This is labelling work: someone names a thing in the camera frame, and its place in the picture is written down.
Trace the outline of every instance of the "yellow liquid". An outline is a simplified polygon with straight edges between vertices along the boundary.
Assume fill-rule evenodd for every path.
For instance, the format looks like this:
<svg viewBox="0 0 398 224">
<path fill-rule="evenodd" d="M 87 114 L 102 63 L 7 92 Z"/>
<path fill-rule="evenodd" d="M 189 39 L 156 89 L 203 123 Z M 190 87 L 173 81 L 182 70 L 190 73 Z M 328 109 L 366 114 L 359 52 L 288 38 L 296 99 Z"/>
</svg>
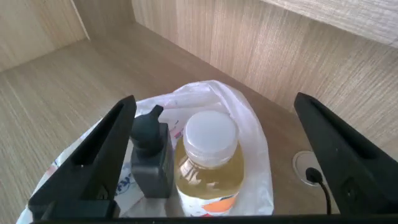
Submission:
<svg viewBox="0 0 398 224">
<path fill-rule="evenodd" d="M 175 148 L 174 179 L 182 193 L 201 199 L 226 197 L 239 192 L 244 177 L 241 146 L 233 157 L 214 169 L 200 167 L 187 156 L 182 138 Z"/>
</svg>

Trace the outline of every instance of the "wooden shelf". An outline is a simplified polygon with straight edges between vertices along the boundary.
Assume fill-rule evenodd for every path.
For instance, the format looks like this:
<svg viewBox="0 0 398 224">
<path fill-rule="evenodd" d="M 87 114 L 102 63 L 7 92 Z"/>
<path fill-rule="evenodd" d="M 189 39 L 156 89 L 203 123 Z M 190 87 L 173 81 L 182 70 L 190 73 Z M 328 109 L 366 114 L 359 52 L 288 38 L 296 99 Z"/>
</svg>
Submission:
<svg viewBox="0 0 398 224">
<path fill-rule="evenodd" d="M 325 213 L 321 188 L 296 178 L 294 154 L 310 150 L 294 115 L 139 24 L 83 40 L 0 73 L 0 210 L 14 222 L 49 164 L 124 96 L 137 100 L 199 80 L 243 93 L 266 134 L 275 214 Z"/>
</svg>

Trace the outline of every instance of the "white bottle cap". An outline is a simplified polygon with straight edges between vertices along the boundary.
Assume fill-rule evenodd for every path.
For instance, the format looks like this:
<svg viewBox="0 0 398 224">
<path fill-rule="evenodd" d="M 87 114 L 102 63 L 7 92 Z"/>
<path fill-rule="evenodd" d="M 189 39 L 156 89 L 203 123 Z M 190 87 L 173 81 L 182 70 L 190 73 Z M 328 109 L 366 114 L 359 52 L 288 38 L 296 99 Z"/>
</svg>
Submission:
<svg viewBox="0 0 398 224">
<path fill-rule="evenodd" d="M 229 161 L 238 146 L 238 129 L 224 113 L 202 111 L 185 125 L 183 143 L 187 156 L 200 166 L 214 168 Z"/>
</svg>

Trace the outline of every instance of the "black cable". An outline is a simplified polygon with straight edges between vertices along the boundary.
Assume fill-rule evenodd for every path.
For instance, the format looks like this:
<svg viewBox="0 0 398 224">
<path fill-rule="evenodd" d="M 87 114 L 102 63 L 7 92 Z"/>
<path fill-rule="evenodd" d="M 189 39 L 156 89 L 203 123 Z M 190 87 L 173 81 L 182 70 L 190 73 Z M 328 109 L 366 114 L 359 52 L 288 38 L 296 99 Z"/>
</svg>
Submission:
<svg viewBox="0 0 398 224">
<path fill-rule="evenodd" d="M 326 198 L 326 214 L 330 215 L 331 214 L 331 202 L 330 202 L 330 195 L 328 192 L 328 189 L 326 188 L 325 184 L 323 183 L 323 178 L 321 172 L 319 170 L 309 167 L 305 171 L 305 176 L 308 181 L 313 182 L 313 183 L 318 183 L 322 190 L 323 193 L 325 193 L 325 198 Z"/>
<path fill-rule="evenodd" d="M 323 182 L 320 182 L 319 185 L 321 185 L 321 188 L 323 192 L 325 193 L 325 198 L 326 198 L 326 214 L 330 215 L 331 214 L 331 203 L 330 203 L 330 196 L 328 189 L 326 189 L 326 186 Z"/>
</svg>

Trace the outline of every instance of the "black bottle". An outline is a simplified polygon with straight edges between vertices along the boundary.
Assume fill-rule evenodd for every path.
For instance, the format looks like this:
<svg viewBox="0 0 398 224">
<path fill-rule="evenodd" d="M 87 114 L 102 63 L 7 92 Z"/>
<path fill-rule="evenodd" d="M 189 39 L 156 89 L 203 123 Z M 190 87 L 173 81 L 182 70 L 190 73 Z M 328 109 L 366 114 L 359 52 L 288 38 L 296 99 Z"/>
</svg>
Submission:
<svg viewBox="0 0 398 224">
<path fill-rule="evenodd" d="M 131 130 L 134 148 L 131 174 L 147 198 L 168 198 L 172 191 L 174 162 L 169 127 L 159 123 L 163 107 L 135 118 Z"/>
</svg>

